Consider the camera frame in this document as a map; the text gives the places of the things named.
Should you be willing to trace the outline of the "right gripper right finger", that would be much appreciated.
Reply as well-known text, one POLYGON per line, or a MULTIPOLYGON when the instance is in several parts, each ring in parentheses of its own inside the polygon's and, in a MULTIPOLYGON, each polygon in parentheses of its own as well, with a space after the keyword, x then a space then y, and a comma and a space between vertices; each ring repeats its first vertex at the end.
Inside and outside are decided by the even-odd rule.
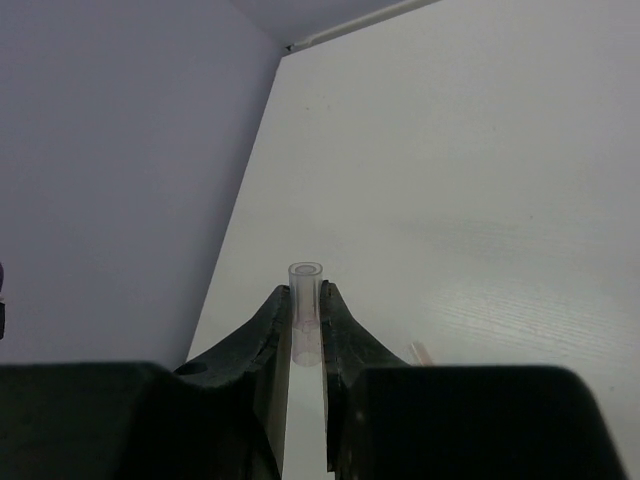
POLYGON ((336 475, 404 475, 411 367, 352 315, 336 284, 319 296, 327 467, 336 475))

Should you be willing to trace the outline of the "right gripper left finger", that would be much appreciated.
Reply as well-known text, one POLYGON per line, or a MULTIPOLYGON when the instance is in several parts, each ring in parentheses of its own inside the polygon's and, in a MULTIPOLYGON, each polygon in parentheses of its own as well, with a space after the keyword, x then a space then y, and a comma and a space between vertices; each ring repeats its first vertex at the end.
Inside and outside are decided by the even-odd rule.
POLYGON ((174 373, 204 394, 218 425, 219 479, 282 477, 292 347, 290 289, 280 285, 244 324, 174 373))

